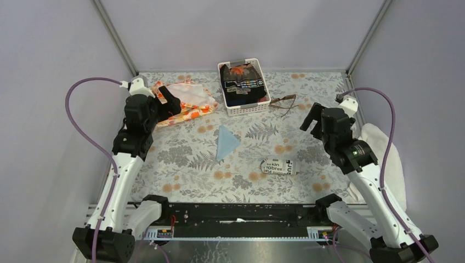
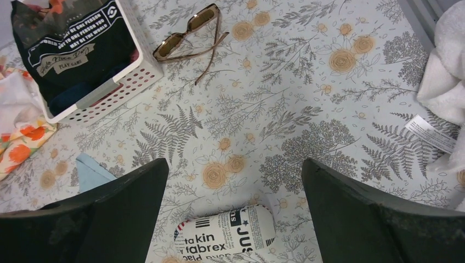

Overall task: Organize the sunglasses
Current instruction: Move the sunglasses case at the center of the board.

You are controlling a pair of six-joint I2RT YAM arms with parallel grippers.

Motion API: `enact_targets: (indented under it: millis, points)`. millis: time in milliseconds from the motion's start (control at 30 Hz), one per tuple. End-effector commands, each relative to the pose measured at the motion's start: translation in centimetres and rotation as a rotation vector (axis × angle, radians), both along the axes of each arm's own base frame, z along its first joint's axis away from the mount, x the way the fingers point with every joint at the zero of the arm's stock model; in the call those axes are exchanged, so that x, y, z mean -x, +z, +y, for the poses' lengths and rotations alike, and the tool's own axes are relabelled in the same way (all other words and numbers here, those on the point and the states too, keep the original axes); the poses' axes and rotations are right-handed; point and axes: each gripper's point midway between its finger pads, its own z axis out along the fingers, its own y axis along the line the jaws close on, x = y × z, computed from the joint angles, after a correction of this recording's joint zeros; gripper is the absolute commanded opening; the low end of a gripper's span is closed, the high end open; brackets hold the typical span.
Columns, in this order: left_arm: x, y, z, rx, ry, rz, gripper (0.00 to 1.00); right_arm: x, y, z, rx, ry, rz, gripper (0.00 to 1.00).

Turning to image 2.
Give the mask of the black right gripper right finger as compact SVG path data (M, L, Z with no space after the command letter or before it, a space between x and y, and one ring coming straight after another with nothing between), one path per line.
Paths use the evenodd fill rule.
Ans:
M464 212L393 196L313 159L302 183L323 262L464 262Z

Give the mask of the light blue cleaning cloth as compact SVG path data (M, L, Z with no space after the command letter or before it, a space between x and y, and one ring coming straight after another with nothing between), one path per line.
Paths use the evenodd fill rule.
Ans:
M77 176L80 193L87 192L116 179L97 161L85 153L76 158Z

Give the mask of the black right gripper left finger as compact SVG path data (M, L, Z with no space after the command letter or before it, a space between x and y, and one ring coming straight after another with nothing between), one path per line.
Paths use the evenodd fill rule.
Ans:
M168 174L158 158L40 209L1 214L1 262L144 262Z

